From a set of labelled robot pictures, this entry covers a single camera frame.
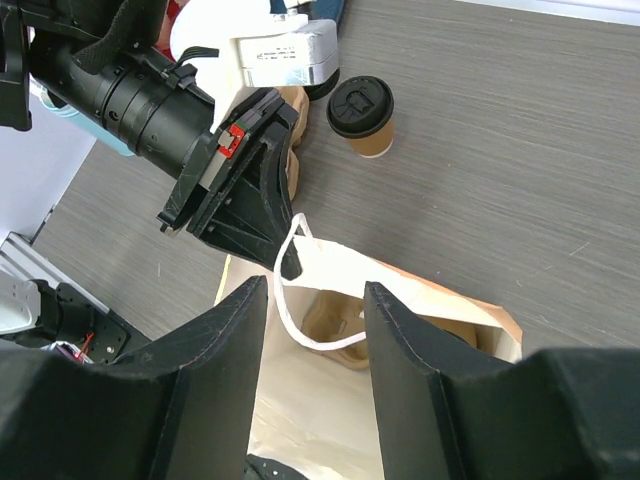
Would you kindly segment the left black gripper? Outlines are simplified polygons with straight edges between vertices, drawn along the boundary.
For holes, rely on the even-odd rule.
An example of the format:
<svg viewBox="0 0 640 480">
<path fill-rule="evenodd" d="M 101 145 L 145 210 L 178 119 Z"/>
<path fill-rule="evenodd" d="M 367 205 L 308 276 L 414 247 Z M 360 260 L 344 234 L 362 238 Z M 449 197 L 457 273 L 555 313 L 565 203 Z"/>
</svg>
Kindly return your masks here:
<svg viewBox="0 0 640 480">
<path fill-rule="evenodd" d="M 267 270 L 292 221 L 286 165 L 298 113 L 277 88 L 260 88 L 231 109 L 192 149 L 158 215 L 161 230 Z"/>
</svg>

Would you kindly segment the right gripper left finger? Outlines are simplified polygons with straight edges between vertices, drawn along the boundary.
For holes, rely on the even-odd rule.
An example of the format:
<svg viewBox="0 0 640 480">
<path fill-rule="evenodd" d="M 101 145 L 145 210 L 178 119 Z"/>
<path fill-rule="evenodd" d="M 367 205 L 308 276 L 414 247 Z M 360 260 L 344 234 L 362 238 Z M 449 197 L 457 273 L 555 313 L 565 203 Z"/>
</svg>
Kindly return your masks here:
<svg viewBox="0 0 640 480">
<path fill-rule="evenodd" d="M 253 276 L 110 365 L 3 350 L 2 477 L 242 478 L 267 303 Z"/>
</svg>

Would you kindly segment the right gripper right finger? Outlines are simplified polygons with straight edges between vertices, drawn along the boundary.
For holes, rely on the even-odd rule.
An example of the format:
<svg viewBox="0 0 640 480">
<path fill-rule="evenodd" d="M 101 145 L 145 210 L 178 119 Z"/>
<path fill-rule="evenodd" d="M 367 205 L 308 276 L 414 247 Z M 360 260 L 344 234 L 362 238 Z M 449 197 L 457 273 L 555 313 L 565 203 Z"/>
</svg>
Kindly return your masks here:
<svg viewBox="0 0 640 480">
<path fill-rule="evenodd" d="M 635 479 L 639 353 L 550 348 L 510 363 L 366 285 L 388 479 Z"/>
</svg>

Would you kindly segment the brown paper bag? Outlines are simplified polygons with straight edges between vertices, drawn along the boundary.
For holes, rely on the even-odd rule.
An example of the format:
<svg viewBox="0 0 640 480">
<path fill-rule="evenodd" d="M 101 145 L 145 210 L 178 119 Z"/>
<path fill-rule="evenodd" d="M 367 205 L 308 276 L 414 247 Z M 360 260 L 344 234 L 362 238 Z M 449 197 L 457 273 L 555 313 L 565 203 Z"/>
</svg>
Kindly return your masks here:
<svg viewBox="0 0 640 480">
<path fill-rule="evenodd" d="M 268 286 L 253 479 L 527 479 L 522 332 L 487 304 L 312 235 L 264 268 L 229 257 L 221 298 Z"/>
</svg>

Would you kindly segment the black coffee lid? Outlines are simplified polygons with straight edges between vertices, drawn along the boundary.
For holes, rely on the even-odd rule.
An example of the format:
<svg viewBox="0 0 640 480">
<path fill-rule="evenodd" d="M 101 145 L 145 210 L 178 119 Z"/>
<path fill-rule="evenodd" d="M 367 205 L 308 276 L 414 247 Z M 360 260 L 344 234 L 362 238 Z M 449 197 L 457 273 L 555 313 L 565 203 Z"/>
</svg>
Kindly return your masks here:
<svg viewBox="0 0 640 480">
<path fill-rule="evenodd" d="M 356 76 L 338 85 L 326 105 L 332 130 L 345 139 L 362 139 L 380 131 L 394 112 L 389 85 L 375 76 Z"/>
<path fill-rule="evenodd" d="M 468 345 L 478 348 L 476 327 L 473 324 L 426 315 L 421 315 L 421 318 L 441 330 L 454 335 Z"/>
</svg>

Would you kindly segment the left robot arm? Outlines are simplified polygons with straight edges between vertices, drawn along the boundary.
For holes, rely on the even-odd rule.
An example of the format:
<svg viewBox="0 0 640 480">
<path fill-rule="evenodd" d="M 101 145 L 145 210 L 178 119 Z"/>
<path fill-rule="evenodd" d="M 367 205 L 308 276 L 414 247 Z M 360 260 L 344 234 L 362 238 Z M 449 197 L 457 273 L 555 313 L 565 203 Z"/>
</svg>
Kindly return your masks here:
<svg viewBox="0 0 640 480">
<path fill-rule="evenodd" d="M 29 81 L 171 176 L 164 232 L 294 279 L 286 164 L 298 114 L 273 88 L 229 112 L 204 91 L 194 46 L 171 61 L 154 46 L 162 1 L 5 1 L 1 5 L 1 122 L 32 126 Z"/>
</svg>

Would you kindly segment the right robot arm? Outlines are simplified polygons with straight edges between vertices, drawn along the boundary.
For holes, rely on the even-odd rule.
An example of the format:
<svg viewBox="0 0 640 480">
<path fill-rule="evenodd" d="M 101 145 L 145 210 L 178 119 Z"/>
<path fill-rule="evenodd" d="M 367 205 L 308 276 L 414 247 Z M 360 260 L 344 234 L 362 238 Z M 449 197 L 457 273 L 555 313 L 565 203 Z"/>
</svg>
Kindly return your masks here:
<svg viewBox="0 0 640 480">
<path fill-rule="evenodd" d="M 5 479 L 304 479 L 248 451 L 268 290 L 244 281 L 151 341 L 110 337 L 99 313 L 41 281 L 1 280 Z M 423 320 L 384 286 L 364 295 L 388 479 L 635 479 L 639 353 L 542 350 L 498 359 Z"/>
</svg>

